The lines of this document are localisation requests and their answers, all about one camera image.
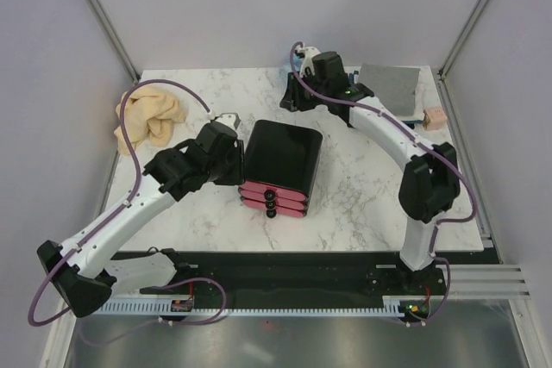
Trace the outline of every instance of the beige towel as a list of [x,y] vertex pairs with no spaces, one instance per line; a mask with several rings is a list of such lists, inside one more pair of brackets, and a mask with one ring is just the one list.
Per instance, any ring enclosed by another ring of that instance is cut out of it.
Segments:
[[[121,104],[118,104],[117,116],[120,111]],[[155,146],[165,147],[173,137],[174,123],[184,122],[185,118],[186,113],[179,99],[169,91],[152,85],[136,90],[124,110],[124,125],[133,148],[138,147],[147,137]],[[117,127],[115,136],[118,139],[119,153],[129,155],[121,127]]]

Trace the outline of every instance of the gray floor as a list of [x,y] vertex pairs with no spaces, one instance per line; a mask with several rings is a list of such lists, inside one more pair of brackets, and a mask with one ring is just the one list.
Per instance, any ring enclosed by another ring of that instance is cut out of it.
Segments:
[[[92,316],[89,340],[143,317]],[[66,368],[97,367],[526,367],[507,303],[448,303],[428,327],[375,318],[230,317],[206,327],[145,327],[100,349],[77,335]]]

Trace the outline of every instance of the white wall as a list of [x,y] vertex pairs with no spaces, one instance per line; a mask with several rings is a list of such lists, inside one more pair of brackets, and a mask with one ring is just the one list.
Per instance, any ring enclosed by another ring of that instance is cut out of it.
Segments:
[[449,77],[500,251],[552,340],[552,0],[492,0]]
[[[27,324],[35,250],[92,219],[130,82],[85,0],[0,0],[0,16],[0,365],[31,368],[48,333]],[[48,293],[40,318],[59,300]]]
[[279,66],[294,41],[348,64],[440,65],[476,0],[101,0],[140,69]]

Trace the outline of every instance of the white marble surface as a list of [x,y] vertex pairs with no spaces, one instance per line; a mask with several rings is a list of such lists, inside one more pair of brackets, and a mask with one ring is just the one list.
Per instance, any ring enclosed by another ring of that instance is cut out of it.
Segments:
[[[285,71],[279,68],[145,71],[142,79],[166,78],[195,90],[217,113],[237,112],[238,133],[247,144],[259,119],[314,128],[323,133],[323,148],[309,214],[302,219],[278,215],[267,219],[261,210],[241,204],[236,187],[207,184],[197,193],[150,221],[123,247],[150,246],[196,251],[397,251],[405,237],[406,217],[398,203],[401,171],[375,143],[324,107],[289,113],[279,108]],[[184,124],[174,130],[170,146],[195,137],[207,122],[203,109],[185,92],[167,86],[189,108]],[[429,67],[423,67],[417,88],[420,105],[439,103]],[[422,135],[436,143],[450,140],[449,131]],[[142,166],[159,151],[148,141],[138,148]],[[108,203],[114,203],[134,180],[130,157],[116,168]],[[449,216],[469,213],[462,189]],[[475,221],[442,226],[437,250],[482,250]]]

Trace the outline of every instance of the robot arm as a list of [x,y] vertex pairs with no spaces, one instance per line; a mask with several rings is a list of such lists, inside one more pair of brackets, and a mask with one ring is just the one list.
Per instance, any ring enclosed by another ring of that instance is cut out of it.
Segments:
[[53,284],[77,317],[93,313],[112,295],[166,285],[177,271],[189,268],[173,249],[138,259],[111,258],[146,223],[189,192],[209,181],[219,185],[242,183],[243,144],[235,131],[239,122],[237,114],[221,115],[204,125],[195,140],[159,151],[144,167],[132,203],[127,203],[108,228],[84,245],[79,242],[125,203],[128,195],[73,237],[59,245],[48,240],[39,247],[37,252],[46,271],[76,250],[53,278]]
[[[455,150],[449,143],[435,146],[414,131],[409,132],[414,138],[412,142],[393,125],[400,121],[371,90],[363,84],[350,84],[337,53],[317,52],[313,47],[295,50],[295,54],[304,59],[299,74],[303,83],[322,97],[309,93],[290,72],[280,107],[306,111],[319,104],[327,105],[331,114],[368,135],[392,157],[404,173],[398,198],[407,214],[407,224],[400,258],[408,271],[421,271],[433,262],[432,234],[439,215],[449,210],[460,194],[458,178],[421,147],[433,148],[457,166]],[[373,111],[344,105],[344,102],[364,104]]]

